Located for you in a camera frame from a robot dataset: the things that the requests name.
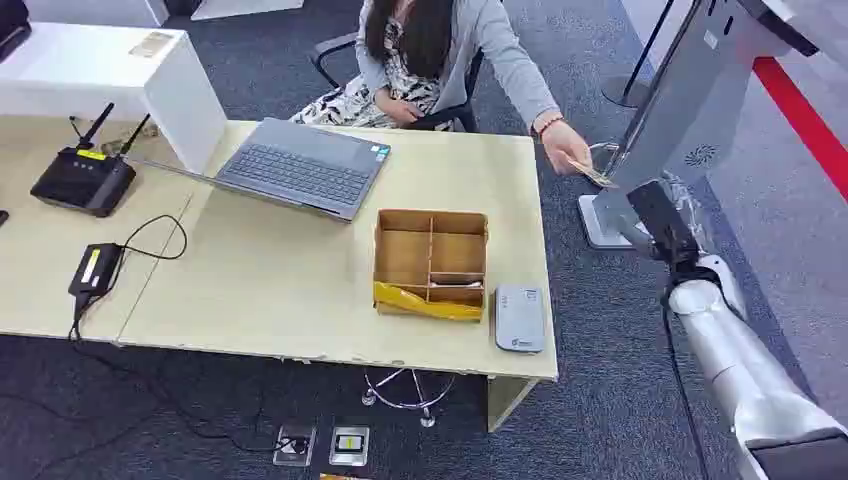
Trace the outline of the person's right hand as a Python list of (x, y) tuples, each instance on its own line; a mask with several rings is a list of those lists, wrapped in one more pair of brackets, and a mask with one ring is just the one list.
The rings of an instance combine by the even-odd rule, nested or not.
[(415, 104), (393, 98), (385, 88), (378, 89), (374, 99), (377, 108), (400, 127), (409, 126), (424, 116)]

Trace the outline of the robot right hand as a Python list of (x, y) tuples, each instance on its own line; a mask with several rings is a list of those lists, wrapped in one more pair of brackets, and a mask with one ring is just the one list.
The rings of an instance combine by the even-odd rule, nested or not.
[(579, 211), (589, 245), (598, 250), (635, 250), (658, 260), (654, 238), (638, 217), (627, 195), (611, 188), (581, 195)]

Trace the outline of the person's left hand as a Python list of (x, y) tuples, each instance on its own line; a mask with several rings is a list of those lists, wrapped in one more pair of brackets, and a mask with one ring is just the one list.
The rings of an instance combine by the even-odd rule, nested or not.
[(593, 169), (586, 141), (562, 119), (551, 121), (542, 130), (541, 141), (558, 174), (568, 175)]

